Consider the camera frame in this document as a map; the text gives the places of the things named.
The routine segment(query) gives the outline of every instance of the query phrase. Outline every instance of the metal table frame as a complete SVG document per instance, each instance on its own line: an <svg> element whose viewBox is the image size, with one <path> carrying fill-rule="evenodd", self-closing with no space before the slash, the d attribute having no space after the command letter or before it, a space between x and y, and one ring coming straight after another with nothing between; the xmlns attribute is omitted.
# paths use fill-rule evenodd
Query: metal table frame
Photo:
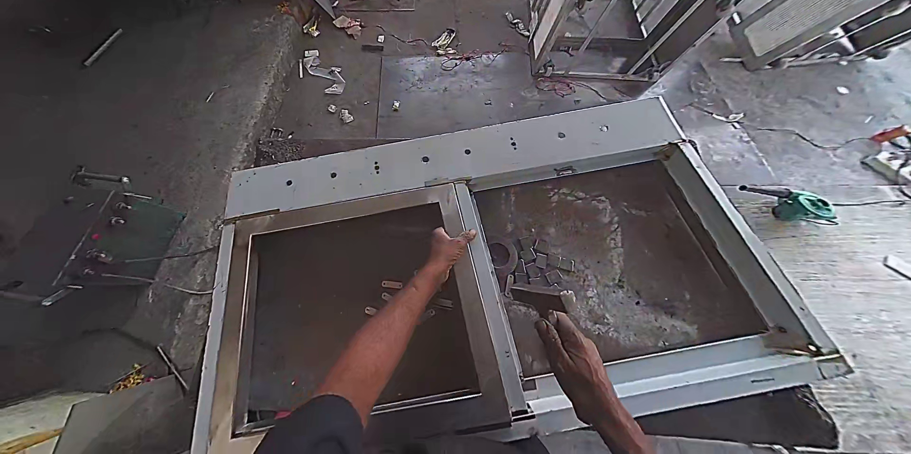
<svg viewBox="0 0 911 454"><path fill-rule="evenodd" d="M482 383L482 398L489 397L495 412L511 416L511 421L494 424L492 414L446 420L473 421L475 427L484 426L477 434L503 440L583 426L553 375L534 378L534 389L522 390L516 348L471 192L648 160L664 164L692 210L690 227L717 251L716 263L736 275L769 331L605 364L631 413L685 408L850 373L848 361L712 178L663 100L643 99L235 172L191 452L207 452L210 446L217 452L252 452L263 434L250 431L232 437L240 373L225 367L238 367L247 334L244 314L251 309L249 302L244 306L242 284L250 269L236 262L250 256L250 245L235 242L248 239L250 232L268 230L276 221L280 229L335 221L409 206L401 205L404 199L415 204L436 199L451 232L480 232L469 245L469 257L456 265L456 278L463 306L474 308L465 314L484 315L486 332L479 331L484 329L480 324L475 324L479 329L469 328L479 380L491 367L499 371L498 378ZM472 285L473 292L462 294ZM495 364L488 353L477 365L478 337L493 346ZM415 424L425 426L416 418L428 410L456 412L448 407L471 401L417 403L418 408L381 414L375 410L371 424L382 421L404 432Z"/></svg>

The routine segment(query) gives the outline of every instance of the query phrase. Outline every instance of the metal scrap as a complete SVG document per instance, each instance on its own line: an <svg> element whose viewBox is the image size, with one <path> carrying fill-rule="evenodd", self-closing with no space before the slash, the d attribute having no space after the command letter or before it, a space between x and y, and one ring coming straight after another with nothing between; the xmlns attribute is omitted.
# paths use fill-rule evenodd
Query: metal scrap
<svg viewBox="0 0 911 454"><path fill-rule="evenodd" d="M430 46L436 48L437 50L446 50L449 47L449 44L456 39L456 29L449 28L443 31L437 39L430 43Z"/></svg>
<svg viewBox="0 0 911 454"><path fill-rule="evenodd" d="M526 29L525 24L522 23L522 20L519 20L518 18L513 17L512 13L510 13L508 11L507 11L507 21L509 22L509 25L512 26L513 29L516 29L516 32L518 32L518 34L520 34L524 37L531 36L530 30Z"/></svg>
<svg viewBox="0 0 911 454"><path fill-rule="evenodd" d="M303 32L309 34L312 37L317 37L320 35L320 31L316 28L316 24L320 21L320 18L316 15L313 15L313 18L309 22L304 24Z"/></svg>
<svg viewBox="0 0 911 454"><path fill-rule="evenodd" d="M335 81L335 84L326 87L325 94L341 95L342 91L344 91L344 78L342 78L341 68L337 66L332 66L329 69L320 67L319 56L304 57L303 67L307 68L307 72L310 75L321 76Z"/></svg>
<svg viewBox="0 0 911 454"><path fill-rule="evenodd" d="M82 65L84 65L86 68L91 66L95 61L97 61L97 59L99 57L101 57L102 54L104 54L108 50L108 48L110 48L111 45L114 44L114 42L117 40L117 38L119 38L120 35L122 35L122 34L123 34L123 29L118 29L118 30L114 31L108 37L108 39L106 39L105 42L101 44L101 46L99 46L98 48L95 49L95 52L92 52L92 55L89 56L88 59L83 61Z"/></svg>

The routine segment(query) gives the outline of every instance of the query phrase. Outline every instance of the debris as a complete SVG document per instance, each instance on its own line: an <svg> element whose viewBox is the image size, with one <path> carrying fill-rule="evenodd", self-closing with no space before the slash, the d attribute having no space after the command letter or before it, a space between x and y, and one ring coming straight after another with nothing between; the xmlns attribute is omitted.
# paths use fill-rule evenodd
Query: debris
<svg viewBox="0 0 911 454"><path fill-rule="evenodd" d="M529 29L525 28L525 24L522 23L522 20L519 20L518 18L513 17L512 13L510 13L508 11L507 11L507 22L509 22L509 25L512 26L513 29L516 29L516 32L518 32L518 34L520 34L524 37L531 36L531 32L529 31Z"/></svg>
<svg viewBox="0 0 911 454"><path fill-rule="evenodd" d="M345 15L342 15L333 20L333 25L336 26L336 28L344 29L344 31L351 35L351 37L354 39L358 39L358 37L361 35L361 27L363 23L360 20L348 18Z"/></svg>
<svg viewBox="0 0 911 454"><path fill-rule="evenodd" d="M82 63L82 65L84 65L86 68L91 66L95 61L97 61L99 57L101 57L102 54L105 53L105 51L108 50L108 48L110 48L111 45L114 44L114 41L117 40L117 38L119 38L122 34L123 29L114 31L114 33L111 34L108 39L106 39L105 42L101 44L101 46L95 49L95 52L92 52L92 55L89 56L88 59Z"/></svg>
<svg viewBox="0 0 911 454"><path fill-rule="evenodd" d="M430 43L430 46L432 46L433 48L436 48L438 50L446 50L446 48L449 47L449 44L453 41L453 39L456 39L455 30L456 29L453 29L453 28L448 28L448 29L444 30L443 33L440 34L437 39L435 39L434 41L432 41Z"/></svg>
<svg viewBox="0 0 911 454"><path fill-rule="evenodd" d="M320 18L316 15L313 15L313 18L305 26L303 26L303 32L309 34L312 37L317 37L320 35L320 31L317 30L316 24L319 23Z"/></svg>
<svg viewBox="0 0 911 454"><path fill-rule="evenodd" d="M905 262L894 254L888 254L883 259L883 265L911 280L911 263Z"/></svg>
<svg viewBox="0 0 911 454"><path fill-rule="evenodd" d="M344 79L342 78L341 68L337 66L332 66L329 69L320 68L320 58L318 56L305 57L303 59L303 67L307 68L307 72L310 73L310 75L330 78L335 81L335 84L326 87L324 92L327 95L341 95L342 91L344 91Z"/></svg>

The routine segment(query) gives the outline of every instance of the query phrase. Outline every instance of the metal sheet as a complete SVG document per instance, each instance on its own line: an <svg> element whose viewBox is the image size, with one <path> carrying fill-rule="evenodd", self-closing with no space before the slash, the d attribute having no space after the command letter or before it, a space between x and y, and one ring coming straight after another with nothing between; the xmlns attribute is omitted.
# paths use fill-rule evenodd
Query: metal sheet
<svg viewBox="0 0 911 454"><path fill-rule="evenodd" d="M683 133L660 99L634 100L236 171L225 217L290 211L435 182L467 180L477 190L541 180L570 163L581 172L652 159L659 147L680 139Z"/></svg>

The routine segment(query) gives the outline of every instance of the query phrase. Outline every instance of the metal pipe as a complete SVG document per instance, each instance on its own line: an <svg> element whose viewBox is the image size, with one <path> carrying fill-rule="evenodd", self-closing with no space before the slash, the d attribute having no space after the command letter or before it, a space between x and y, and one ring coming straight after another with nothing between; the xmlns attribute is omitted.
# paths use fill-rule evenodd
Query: metal pipe
<svg viewBox="0 0 911 454"><path fill-rule="evenodd" d="M694 11L696 11L696 8L699 6L702 6L703 2L705 2L705 0L696 0L696 2L692 6L690 6L689 9L686 10L686 13L684 13L682 17L678 18L677 21L674 22L674 25L670 26L670 29L668 29L666 33L661 35L661 37L658 38L658 41L655 42L655 44L652 45L651 48L649 48L649 50L646 53L644 53L644 55L642 57L640 57L639 61L636 61L636 64L632 65L632 68L630 68L630 71L627 72L627 75L632 75L632 74L636 73L636 70L639 69L639 66L641 66L642 63L644 63L646 60L648 60L649 57L651 57L651 55L655 53L655 50L658 50L658 48L661 46L661 44L664 43L665 41L667 41L667 39L670 37L670 35L674 34L674 31L677 30L677 28L679 28L680 25L687 18L689 18L689 16L692 15Z"/></svg>
<svg viewBox="0 0 911 454"><path fill-rule="evenodd" d="M89 56L88 59L86 59L82 63L82 65L84 65L86 68L91 66L92 63L94 63L99 57L101 57L101 55L104 54L105 51L108 50L108 48L114 44L114 41L116 41L117 38L119 38L120 35L122 35L122 34L123 34L123 29L118 29L118 30L114 31L114 33L112 35L110 35L108 37L108 39L106 39L105 42L101 44L101 46L99 46L98 48L95 49L95 52L92 52L92 55Z"/></svg>
<svg viewBox="0 0 911 454"><path fill-rule="evenodd" d="M598 15L598 19L595 20L595 25L591 27L591 30L590 30L590 31L588 31L588 36L585 37L585 41L582 42L582 46L580 46L580 47L578 48L578 51L576 52L576 56L573 58L572 61L569 62L569 65L567 66L567 69L566 69L566 72L567 72L567 73L569 73L570 71L572 71L572 68L578 63L579 57L580 57L583 53L585 53L585 49L588 48L588 44L591 43L591 40L592 40L593 38L595 38L595 31L598 30L598 25L600 25L601 20L602 20L605 16L607 16L608 12L609 12L611 9L613 9L614 5L616 5L618 1L619 1L619 0L610 0L610 2L608 3L608 5L607 5L607 6L604 6L604 9L601 11L601 14Z"/></svg>
<svg viewBox="0 0 911 454"><path fill-rule="evenodd" d="M644 24L645 21L648 20L649 17L651 17L651 14L654 13L655 11L657 11L659 6L662 6L664 4L664 1L666 1L666 0L656 0L655 4L648 11L645 12L645 15L642 16L642 19L640 20L640 24Z"/></svg>

